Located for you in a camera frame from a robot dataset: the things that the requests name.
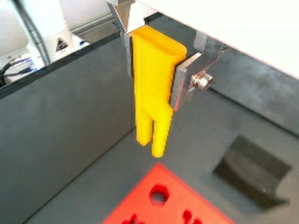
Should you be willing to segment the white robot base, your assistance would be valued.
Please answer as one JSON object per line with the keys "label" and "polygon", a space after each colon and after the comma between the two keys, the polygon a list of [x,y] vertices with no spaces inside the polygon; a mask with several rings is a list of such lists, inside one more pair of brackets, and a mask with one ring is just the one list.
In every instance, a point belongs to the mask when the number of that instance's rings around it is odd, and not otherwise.
{"label": "white robot base", "polygon": [[28,38],[27,49],[38,69],[90,44],[71,32],[60,0],[10,1]]}

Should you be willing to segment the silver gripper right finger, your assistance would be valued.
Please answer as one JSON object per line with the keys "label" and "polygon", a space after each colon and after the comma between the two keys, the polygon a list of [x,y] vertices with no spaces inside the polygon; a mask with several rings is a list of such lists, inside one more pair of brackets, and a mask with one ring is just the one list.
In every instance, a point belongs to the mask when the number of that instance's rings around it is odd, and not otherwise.
{"label": "silver gripper right finger", "polygon": [[196,32],[194,48],[198,52],[175,68],[170,104],[178,111],[192,98],[195,89],[206,91],[211,87],[212,76],[208,68],[224,52],[224,44],[202,32]]}

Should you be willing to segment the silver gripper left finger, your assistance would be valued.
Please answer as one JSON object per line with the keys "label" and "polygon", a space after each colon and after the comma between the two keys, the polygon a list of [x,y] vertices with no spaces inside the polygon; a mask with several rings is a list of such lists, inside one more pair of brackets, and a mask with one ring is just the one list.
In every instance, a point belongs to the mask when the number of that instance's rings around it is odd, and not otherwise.
{"label": "silver gripper left finger", "polygon": [[120,38],[126,48],[126,63],[128,76],[134,76],[134,47],[132,31],[146,25],[146,17],[151,15],[151,9],[138,0],[127,0],[123,3],[107,1],[116,27],[120,31]]}

